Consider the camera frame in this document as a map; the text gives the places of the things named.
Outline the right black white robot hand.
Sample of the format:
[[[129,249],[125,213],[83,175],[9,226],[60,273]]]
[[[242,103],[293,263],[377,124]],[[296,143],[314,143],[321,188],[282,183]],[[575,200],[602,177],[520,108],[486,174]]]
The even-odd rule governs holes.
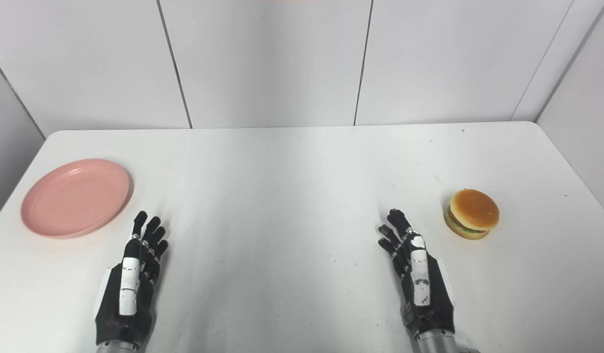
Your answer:
[[[405,326],[416,339],[431,330],[456,333],[452,300],[423,236],[401,210],[392,208],[386,219],[388,224],[378,228],[382,234],[378,244],[390,256],[402,287]]]

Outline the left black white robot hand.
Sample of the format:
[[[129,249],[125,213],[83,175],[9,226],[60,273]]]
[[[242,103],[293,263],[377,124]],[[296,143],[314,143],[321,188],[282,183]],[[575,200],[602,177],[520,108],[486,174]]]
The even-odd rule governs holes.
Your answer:
[[[106,273],[95,315],[97,352],[137,353],[150,336],[166,233],[159,217],[136,215],[121,261]]]

